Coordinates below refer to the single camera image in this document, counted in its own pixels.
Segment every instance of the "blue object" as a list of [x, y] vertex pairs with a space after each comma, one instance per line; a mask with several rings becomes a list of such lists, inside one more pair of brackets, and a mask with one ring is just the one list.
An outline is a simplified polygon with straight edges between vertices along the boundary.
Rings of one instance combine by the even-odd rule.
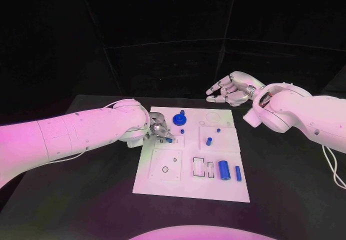
[[237, 174], [237, 181], [242, 181], [242, 175], [241, 175], [241, 168], [240, 166], [235, 166], [235, 174]]
[[214, 139], [212, 139], [211, 137], [206, 139], [206, 143], [205, 143], [206, 146], [211, 146], [211, 145], [212, 145], [212, 140], [214, 140]]
[[173, 123], [178, 126], [183, 126], [186, 124], [186, 116], [185, 116], [186, 112], [185, 110], [180, 111], [180, 114], [175, 115], [173, 117]]
[[230, 180], [231, 179], [231, 175], [230, 175], [230, 164], [228, 164], [228, 161], [219, 161], [218, 162], [218, 169], [219, 169], [221, 180]]

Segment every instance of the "black table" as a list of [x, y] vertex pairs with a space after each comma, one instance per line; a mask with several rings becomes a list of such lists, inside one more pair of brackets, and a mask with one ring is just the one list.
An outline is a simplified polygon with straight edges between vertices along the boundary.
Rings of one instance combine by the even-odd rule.
[[[80, 95], [68, 113], [120, 100]], [[204, 99], [134, 98], [152, 106], [230, 109]], [[346, 191], [333, 182], [322, 146], [242, 120], [232, 109], [251, 203], [133, 193], [142, 147], [116, 142], [31, 170], [0, 214], [0, 239], [129, 239], [179, 225], [211, 225], [276, 239], [345, 239]], [[341, 175], [345, 154], [336, 152]]]

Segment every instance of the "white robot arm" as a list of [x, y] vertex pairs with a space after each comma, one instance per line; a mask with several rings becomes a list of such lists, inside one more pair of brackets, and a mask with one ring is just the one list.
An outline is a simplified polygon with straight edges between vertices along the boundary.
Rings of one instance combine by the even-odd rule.
[[253, 100], [253, 108], [244, 120], [253, 127], [264, 123], [271, 130], [284, 133], [292, 127], [307, 138], [346, 153], [346, 100], [332, 96], [312, 96], [300, 87], [287, 83], [266, 86], [251, 75], [232, 72], [206, 91], [221, 88], [221, 96], [209, 96], [209, 102], [228, 102], [234, 107]]
[[175, 139], [163, 114], [149, 113], [134, 99], [108, 106], [0, 126], [0, 188], [25, 171], [117, 140], [133, 148], [152, 136]]

